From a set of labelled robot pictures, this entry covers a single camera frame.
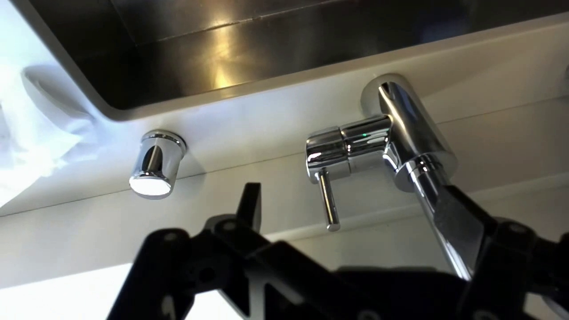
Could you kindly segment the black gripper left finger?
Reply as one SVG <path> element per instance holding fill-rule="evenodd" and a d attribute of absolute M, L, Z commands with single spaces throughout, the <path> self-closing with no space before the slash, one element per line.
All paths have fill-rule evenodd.
<path fill-rule="evenodd" d="M 199 294 L 219 292 L 245 320 L 329 320 L 309 276 L 315 262 L 260 235 L 261 186 L 244 187 L 235 214 L 215 216 L 190 237 L 169 228 L 148 235 L 107 320 L 183 320 Z"/>

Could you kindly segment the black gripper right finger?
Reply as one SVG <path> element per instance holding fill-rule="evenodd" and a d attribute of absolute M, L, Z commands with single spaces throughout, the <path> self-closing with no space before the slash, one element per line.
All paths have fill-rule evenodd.
<path fill-rule="evenodd" d="M 457 308 L 461 320 L 528 320 L 537 294 L 560 317 L 569 314 L 569 235 L 557 243 L 532 228 L 494 219 L 453 186 L 439 189 L 436 230 L 473 271 Z"/>

